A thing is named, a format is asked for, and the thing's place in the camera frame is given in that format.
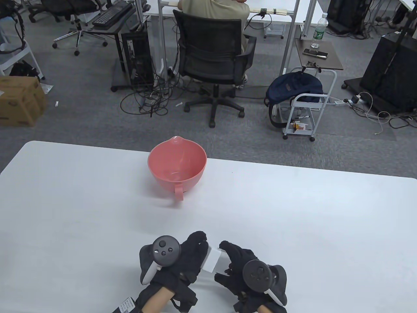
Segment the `chair base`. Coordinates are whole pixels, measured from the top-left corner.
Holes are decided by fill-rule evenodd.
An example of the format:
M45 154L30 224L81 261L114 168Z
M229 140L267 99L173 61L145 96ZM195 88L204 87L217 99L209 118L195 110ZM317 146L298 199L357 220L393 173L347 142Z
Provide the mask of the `chair base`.
M71 37L73 35L77 35L77 41L76 41L76 44L75 44L75 51L74 51L75 56L78 56L80 54L80 51L78 50L78 47L80 45L80 39L84 35L88 35L88 36L95 37L95 38L103 40L103 47L107 47L108 42L104 37L101 37L101 36L98 36L98 35L95 35L95 34L90 34L87 31L83 30L81 28L80 20L78 20L77 18L75 20L75 23L77 25L77 29L70 29L68 34L54 39L53 40L54 43L52 44L52 48L54 48L54 49L58 48L58 44L57 44L58 41L66 39L66 38Z
M222 93L222 97L225 97L225 96L234 96L234 92L231 91L231 92ZM219 86L218 85L214 85L213 97L204 97L198 100L186 102L184 106L184 112L189 112L191 106L196 106L199 104L211 104L210 122L208 124L210 128L216 127L215 118L216 118L216 110L217 110L218 105L234 108L239 111L238 116L240 118L245 117L245 109L243 107L241 107L240 105L234 103L233 101L229 99L219 98Z

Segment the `water bottle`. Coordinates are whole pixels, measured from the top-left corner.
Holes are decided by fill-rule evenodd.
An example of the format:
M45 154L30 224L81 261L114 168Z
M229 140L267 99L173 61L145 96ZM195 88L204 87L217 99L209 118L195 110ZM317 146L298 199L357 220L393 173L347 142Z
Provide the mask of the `water bottle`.
M314 31L313 40L311 41L311 47L317 49L320 44L320 40L323 39L324 31L327 27L327 13L323 13L321 19L317 23L316 30Z

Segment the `navy backpack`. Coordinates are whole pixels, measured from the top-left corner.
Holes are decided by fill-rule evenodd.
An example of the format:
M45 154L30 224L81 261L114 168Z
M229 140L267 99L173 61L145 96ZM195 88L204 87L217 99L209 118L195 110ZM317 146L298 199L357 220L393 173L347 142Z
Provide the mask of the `navy backpack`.
M266 91L264 104L269 107L269 120L276 128L286 127L287 123L277 123L272 120L272 109L274 105L285 100L295 98L301 93L323 94L323 85L317 77L304 73L303 71L291 72L279 76ZM318 97L302 97L303 102L319 102Z

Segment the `black glove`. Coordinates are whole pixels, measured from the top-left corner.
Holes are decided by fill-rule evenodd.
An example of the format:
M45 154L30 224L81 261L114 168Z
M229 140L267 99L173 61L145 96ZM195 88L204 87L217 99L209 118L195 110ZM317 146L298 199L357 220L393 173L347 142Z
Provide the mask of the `black glove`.
M242 272L246 263L251 260L258 260L252 250L242 249L227 241L222 241L219 248L226 251L231 263L229 264L229 269L225 271L228 276L217 273L214 276L214 280L238 297L239 302L234 305L236 312L253 313L261 305L264 305L273 313L286 313L285 308L276 304L269 295L253 291L243 280Z
M171 266L164 267L155 274L152 282L159 283L175 292L181 281L186 286L194 283L201 271L201 265L207 255L209 244L204 232L192 233L181 244L179 259Z
M204 232L192 233L181 244L179 259L173 265L157 271L150 285L139 294L136 300L137 306L142 309L159 289L165 287L175 293L173 299L181 303L178 306L172 301L173 305L180 312L188 312L197 303L196 294L188 286L196 281L208 248L209 244ZM147 264L149 260L144 260L144 263L146 264L141 264L142 270L149 268Z

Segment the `black bag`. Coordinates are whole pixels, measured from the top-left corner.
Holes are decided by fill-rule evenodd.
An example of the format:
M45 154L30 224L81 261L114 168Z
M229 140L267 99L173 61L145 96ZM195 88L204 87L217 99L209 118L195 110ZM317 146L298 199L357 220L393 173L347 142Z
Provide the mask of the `black bag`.
M0 54L9 54L17 50L23 50L26 46L25 26L23 25L23 19L18 10L18 4L13 0L0 0L0 19L6 17L11 17L16 22L15 30L18 33L20 41L22 42L22 46L11 51L0 51ZM20 32L16 26L17 23L20 25Z
M266 91L264 104L269 108L269 120L276 128L284 128L287 123L277 123L272 119L274 105L293 99L302 93L323 94L323 86L317 77L300 72L287 73L276 78ZM300 101L319 102L317 97L301 97Z
M12 70L10 71L10 76L37 77L40 81L37 68L31 66L25 60L22 60L22 62L17 62L13 65Z

